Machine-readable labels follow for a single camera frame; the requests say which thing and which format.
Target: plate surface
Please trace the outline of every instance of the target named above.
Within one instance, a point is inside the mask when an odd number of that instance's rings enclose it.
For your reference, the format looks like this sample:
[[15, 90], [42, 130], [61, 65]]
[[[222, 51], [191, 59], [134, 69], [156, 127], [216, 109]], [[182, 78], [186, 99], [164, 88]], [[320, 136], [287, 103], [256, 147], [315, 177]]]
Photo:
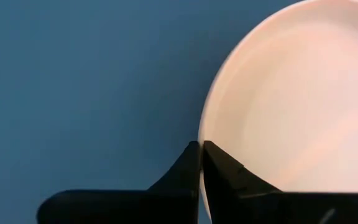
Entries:
[[358, 192], [358, 1], [303, 1], [259, 24], [215, 78], [204, 140], [281, 190]]

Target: blue wall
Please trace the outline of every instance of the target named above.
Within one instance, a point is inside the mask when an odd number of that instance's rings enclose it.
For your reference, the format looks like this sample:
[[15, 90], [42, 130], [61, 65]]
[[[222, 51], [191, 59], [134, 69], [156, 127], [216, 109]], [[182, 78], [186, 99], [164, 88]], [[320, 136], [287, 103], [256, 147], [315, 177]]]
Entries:
[[294, 1], [0, 0], [0, 224], [63, 189], [154, 183], [231, 49]]

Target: white plate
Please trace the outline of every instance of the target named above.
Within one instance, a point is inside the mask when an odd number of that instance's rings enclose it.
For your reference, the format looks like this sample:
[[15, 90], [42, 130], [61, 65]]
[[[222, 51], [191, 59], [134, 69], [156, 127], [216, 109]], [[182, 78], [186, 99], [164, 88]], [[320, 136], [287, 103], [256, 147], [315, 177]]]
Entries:
[[215, 78], [204, 140], [281, 190], [358, 192], [358, 1], [303, 1], [259, 24]]

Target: blue background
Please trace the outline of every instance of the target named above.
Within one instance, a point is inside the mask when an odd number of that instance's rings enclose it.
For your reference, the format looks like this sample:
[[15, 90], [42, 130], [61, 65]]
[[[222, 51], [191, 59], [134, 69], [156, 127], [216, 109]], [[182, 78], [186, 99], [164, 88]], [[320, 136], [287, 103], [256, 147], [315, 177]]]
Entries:
[[293, 2], [0, 0], [0, 224], [64, 189], [158, 180], [228, 53]]

